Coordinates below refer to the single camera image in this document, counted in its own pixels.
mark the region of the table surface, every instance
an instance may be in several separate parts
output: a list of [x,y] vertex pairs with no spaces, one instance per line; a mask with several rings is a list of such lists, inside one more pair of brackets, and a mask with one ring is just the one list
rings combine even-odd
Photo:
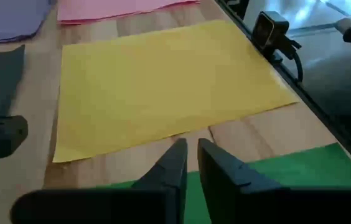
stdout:
[[17,87],[11,114],[21,114],[29,123],[29,135],[16,153],[0,159],[0,223],[9,223],[11,205],[31,190],[91,187],[138,179],[177,138],[188,141],[189,171],[198,169],[198,138],[215,142],[245,162],[337,142],[300,102],[112,154],[53,164],[63,45],[110,40],[213,19],[229,20],[214,0],[70,27],[58,26],[56,14],[55,7],[32,40],[0,44],[0,52],[26,44],[24,76]]

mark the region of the pink paper sheet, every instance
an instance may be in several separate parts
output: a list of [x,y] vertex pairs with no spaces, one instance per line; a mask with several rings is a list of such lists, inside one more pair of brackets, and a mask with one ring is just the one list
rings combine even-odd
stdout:
[[57,19],[61,24],[82,24],[115,16],[151,12],[175,4],[199,2],[199,0],[60,0]]

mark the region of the light wood surface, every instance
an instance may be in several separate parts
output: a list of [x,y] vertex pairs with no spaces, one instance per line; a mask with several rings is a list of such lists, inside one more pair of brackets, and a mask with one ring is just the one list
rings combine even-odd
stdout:
[[31,190],[91,187],[138,179],[177,138],[188,140],[188,170],[197,170],[198,138],[207,138],[246,162],[336,142],[309,108],[297,103],[112,154],[53,164],[62,45],[229,19],[213,0],[70,27],[57,25],[56,12],[56,8],[52,10],[32,40],[0,44],[0,52],[26,44],[24,76],[11,114],[21,114],[29,123],[29,135],[16,153],[0,159],[0,223],[9,223],[11,205]]

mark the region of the purple paper sheet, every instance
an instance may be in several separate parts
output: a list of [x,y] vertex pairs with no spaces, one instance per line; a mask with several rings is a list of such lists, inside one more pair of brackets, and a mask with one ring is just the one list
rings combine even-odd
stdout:
[[0,42],[32,37],[55,0],[0,0]]

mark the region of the yellow paper sheet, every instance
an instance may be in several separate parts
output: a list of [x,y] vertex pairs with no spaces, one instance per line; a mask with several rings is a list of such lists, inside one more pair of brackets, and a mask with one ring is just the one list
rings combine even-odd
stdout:
[[68,45],[54,162],[115,152],[295,101],[243,33],[225,21]]

